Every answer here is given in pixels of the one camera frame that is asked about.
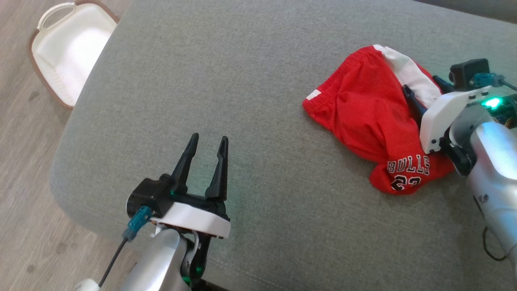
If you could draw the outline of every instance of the red garment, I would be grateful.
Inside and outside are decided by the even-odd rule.
[[[442,153],[423,152],[418,126],[393,72],[397,64],[394,68],[378,47],[351,54],[302,105],[352,152],[378,163],[370,175],[374,187],[390,194],[412,194],[454,167]],[[423,78],[431,77],[418,68],[425,74]]]

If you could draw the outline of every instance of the gray sofa cushion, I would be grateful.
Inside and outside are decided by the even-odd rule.
[[[374,43],[444,77],[487,57],[515,78],[516,35],[509,23],[405,0],[135,1],[67,124],[53,194],[78,223],[119,240],[143,178],[171,172],[199,132],[188,186],[203,194],[227,135],[232,231],[211,245],[205,279],[229,290],[509,289],[512,271],[484,254],[461,178],[379,193],[374,165],[301,102]],[[143,250],[151,231],[130,245]],[[489,246],[499,250],[493,237]]]

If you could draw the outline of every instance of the wooden floor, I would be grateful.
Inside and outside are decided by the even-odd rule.
[[[49,170],[70,111],[34,73],[27,41],[41,15],[65,0],[0,0],[0,290],[73,290],[97,282],[118,243],[66,217]],[[129,0],[103,0],[121,16]],[[103,290],[116,290],[138,255],[124,249]]]

